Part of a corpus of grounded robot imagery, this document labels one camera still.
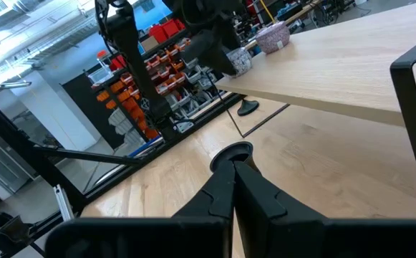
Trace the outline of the white purple leaf candle tin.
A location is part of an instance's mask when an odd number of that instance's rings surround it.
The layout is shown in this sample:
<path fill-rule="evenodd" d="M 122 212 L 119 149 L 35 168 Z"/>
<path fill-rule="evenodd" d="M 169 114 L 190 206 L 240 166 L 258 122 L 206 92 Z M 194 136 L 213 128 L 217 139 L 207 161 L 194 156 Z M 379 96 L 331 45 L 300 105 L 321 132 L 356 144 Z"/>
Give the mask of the white purple leaf candle tin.
<path fill-rule="evenodd" d="M 239 77 L 247 73 L 252 67 L 252 56 L 245 47 L 232 50 L 226 56 L 234 70 L 234 73 L 229 77 Z"/>

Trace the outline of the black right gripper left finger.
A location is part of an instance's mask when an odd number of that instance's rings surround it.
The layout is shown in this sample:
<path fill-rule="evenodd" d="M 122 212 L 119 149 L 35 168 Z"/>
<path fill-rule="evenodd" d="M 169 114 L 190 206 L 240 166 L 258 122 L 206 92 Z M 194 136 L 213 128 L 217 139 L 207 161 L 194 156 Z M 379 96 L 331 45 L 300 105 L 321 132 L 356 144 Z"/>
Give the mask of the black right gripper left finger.
<path fill-rule="evenodd" d="M 158 249 L 163 258 L 231 258 L 235 168 L 222 162 L 170 221 Z"/>

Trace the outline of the wooden shelf riser black legs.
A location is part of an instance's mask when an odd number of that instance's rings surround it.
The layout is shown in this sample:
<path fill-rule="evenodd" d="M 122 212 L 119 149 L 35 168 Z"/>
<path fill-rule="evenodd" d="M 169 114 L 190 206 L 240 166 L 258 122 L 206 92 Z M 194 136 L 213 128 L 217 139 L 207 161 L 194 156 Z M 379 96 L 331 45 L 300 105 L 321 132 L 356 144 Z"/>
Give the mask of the wooden shelf riser black legs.
<path fill-rule="evenodd" d="M 416 3 L 295 34 L 217 86 L 403 127 L 416 160 Z"/>

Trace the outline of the cardboard box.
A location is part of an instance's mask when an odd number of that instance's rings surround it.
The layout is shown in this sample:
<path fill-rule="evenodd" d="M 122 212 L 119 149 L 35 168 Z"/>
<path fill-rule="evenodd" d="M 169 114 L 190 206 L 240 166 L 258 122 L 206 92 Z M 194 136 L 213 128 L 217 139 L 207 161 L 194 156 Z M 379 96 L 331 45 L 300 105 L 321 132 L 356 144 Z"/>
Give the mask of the cardboard box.
<path fill-rule="evenodd" d="M 154 38 L 154 36 L 150 36 L 147 39 L 144 39 L 143 41 L 141 41 L 141 45 L 146 52 L 149 52 L 151 49 L 158 46 L 159 43 L 157 39 Z"/>

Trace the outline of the silver aluminium extrusion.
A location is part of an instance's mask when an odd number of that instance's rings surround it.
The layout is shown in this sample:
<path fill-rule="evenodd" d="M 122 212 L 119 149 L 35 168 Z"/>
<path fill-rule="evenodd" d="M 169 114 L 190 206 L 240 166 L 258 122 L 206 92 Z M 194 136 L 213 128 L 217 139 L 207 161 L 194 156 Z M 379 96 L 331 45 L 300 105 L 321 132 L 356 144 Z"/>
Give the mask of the silver aluminium extrusion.
<path fill-rule="evenodd" d="M 64 189 L 60 185 L 56 185 L 54 187 L 54 194 L 56 196 L 63 221 L 72 220 L 74 218 L 74 213 Z"/>

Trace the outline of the black metal frame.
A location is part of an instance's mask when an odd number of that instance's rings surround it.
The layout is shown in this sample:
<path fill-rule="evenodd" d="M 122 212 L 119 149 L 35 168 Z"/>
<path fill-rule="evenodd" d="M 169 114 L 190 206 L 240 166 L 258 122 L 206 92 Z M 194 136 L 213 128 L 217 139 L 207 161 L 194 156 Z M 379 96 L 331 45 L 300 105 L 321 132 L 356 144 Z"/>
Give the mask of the black metal frame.
<path fill-rule="evenodd" d="M 127 158 L 74 150 L 37 147 L 0 111 L 0 137 L 50 185 L 66 188 L 76 214 L 86 217 L 130 216 L 132 204 L 141 204 L 143 215 L 167 215 L 176 209 L 164 191 L 184 202 L 193 195 L 191 186 L 205 183 L 208 152 L 196 140 L 209 129 L 209 122 L 242 100 L 231 93 L 195 119 L 195 124 L 175 140 L 161 143 L 143 158 Z M 49 161 L 50 156 L 114 163 L 122 168 L 89 191 L 82 193 Z"/>

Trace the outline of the white metal bracket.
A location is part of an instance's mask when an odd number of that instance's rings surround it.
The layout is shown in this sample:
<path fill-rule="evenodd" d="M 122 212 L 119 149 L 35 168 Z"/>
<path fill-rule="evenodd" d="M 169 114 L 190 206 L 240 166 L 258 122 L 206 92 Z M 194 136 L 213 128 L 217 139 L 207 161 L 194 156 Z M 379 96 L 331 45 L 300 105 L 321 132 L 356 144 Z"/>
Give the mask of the white metal bracket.
<path fill-rule="evenodd" d="M 184 133 L 194 126 L 192 120 L 177 120 L 173 124 L 179 133 Z"/>

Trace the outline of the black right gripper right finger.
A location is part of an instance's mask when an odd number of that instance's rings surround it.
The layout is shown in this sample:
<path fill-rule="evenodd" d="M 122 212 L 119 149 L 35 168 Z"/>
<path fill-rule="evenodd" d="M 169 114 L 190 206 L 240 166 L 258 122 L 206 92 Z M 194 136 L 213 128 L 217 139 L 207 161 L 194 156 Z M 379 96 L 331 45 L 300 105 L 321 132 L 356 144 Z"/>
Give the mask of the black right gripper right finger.
<path fill-rule="evenodd" d="M 242 162 L 236 169 L 235 210 L 246 258 L 320 258 L 325 216 Z"/>

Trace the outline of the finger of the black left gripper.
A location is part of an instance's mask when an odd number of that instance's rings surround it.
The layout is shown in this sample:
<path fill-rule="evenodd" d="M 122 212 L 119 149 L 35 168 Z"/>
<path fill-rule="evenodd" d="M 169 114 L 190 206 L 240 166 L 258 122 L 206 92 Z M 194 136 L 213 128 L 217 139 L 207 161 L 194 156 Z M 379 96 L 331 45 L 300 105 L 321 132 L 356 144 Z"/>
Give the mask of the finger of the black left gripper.
<path fill-rule="evenodd" d="M 229 50 L 241 47 L 241 40 L 230 20 L 226 20 L 223 25 L 223 45 Z"/>
<path fill-rule="evenodd" d="M 190 44 L 184 50 L 184 60 L 210 67 L 226 75 L 235 75 L 236 69 L 222 49 L 219 38 L 215 38 L 211 30 L 201 30 L 190 39 Z"/>

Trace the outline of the pink candle tin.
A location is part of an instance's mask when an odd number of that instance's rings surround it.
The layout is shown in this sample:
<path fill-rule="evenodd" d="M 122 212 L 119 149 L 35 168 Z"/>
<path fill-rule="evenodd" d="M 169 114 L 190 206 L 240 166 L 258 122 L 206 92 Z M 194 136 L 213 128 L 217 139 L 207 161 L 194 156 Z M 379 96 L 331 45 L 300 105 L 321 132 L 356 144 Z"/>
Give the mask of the pink candle tin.
<path fill-rule="evenodd" d="M 257 45 L 265 54 L 270 54 L 284 48 L 290 40 L 290 31 L 284 21 L 262 29 L 256 35 Z"/>

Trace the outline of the storage rack with bins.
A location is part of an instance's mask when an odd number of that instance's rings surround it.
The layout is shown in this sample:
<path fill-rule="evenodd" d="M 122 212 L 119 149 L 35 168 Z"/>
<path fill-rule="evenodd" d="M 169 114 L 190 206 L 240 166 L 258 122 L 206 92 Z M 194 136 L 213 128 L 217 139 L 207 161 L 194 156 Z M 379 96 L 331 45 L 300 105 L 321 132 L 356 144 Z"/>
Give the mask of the storage rack with bins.
<path fill-rule="evenodd" d="M 156 86 L 169 85 L 169 77 L 171 75 L 177 75 L 179 80 L 182 79 L 184 64 L 176 59 L 180 49 L 176 46 L 176 41 L 188 35 L 189 33 L 185 25 L 178 19 L 169 19 L 164 24 L 156 24 L 150 28 L 150 36 L 157 40 L 157 44 L 146 51 L 142 57 Z M 115 108 L 115 103 L 103 86 L 108 86 L 126 108 L 131 107 L 131 102 L 125 98 L 122 92 L 127 87 L 134 90 L 137 87 L 130 78 L 130 74 L 124 71 L 123 65 L 125 61 L 122 55 L 110 54 L 106 50 L 102 50 L 101 53 L 103 57 L 112 59 L 106 65 L 112 71 L 112 78 L 104 82 L 93 83 L 88 78 L 88 75 L 100 69 L 100 66 L 96 65 L 63 84 L 62 87 L 111 148 L 117 148 L 124 143 L 124 137 L 117 134 L 113 126 L 108 122 L 108 118 Z"/>

